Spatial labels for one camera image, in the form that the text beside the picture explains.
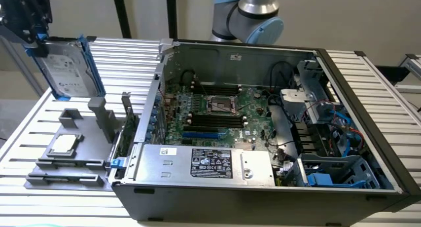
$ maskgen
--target blue drive bracket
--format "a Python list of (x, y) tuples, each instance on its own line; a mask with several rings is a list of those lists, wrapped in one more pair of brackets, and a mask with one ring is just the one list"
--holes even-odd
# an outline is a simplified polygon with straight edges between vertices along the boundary
[[(39, 39), (42, 40), (47, 40), (47, 35), (45, 34), (38, 34), (39, 36)], [(101, 81), (101, 77), (99, 77), (99, 73), (98, 73), (98, 70), (97, 70), (97, 67), (95, 67), (95, 64), (94, 64), (94, 60), (93, 60), (93, 56), (91, 56), (91, 53), (90, 53), (90, 49), (89, 49), (89, 42), (87, 42), (87, 39), (81, 35), (78, 38), (74, 38), (74, 41), (73, 41), (75, 44), (79, 44), (81, 46), (81, 56), (83, 58), (83, 61), (87, 65), (87, 70), (90, 71), (91, 73), (91, 77), (90, 77), (90, 80), (91, 80), (91, 83), (94, 84), (94, 88), (95, 88), (95, 94), (89, 94), (87, 96), (86, 95), (73, 95), (73, 96), (66, 96), (63, 95), (62, 93), (59, 93), (55, 89), (55, 86), (54, 86), (54, 82), (53, 82), (53, 76), (50, 74), (47, 74), (46, 70), (42, 70), (42, 66), (38, 62), (38, 60), (35, 60), (35, 56), (33, 54), (33, 49), (31, 48), (26, 48), (25, 47), (25, 52), (27, 54), (29, 57), (33, 58), (34, 60), (34, 63), (42, 73), (42, 76), (47, 82), (47, 85), (51, 89), (51, 95), (53, 97), (57, 99), (57, 100), (61, 100), (61, 101), (67, 101), (71, 97), (87, 97), (87, 98), (91, 98), (91, 97), (102, 97), (105, 96), (105, 88), (103, 88), (103, 84), (102, 84), (102, 81)]]

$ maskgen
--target power supply label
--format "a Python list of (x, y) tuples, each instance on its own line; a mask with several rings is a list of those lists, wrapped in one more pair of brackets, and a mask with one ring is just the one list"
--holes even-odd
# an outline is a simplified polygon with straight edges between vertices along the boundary
[(231, 179), (230, 151), (191, 149), (190, 175), (194, 178)]

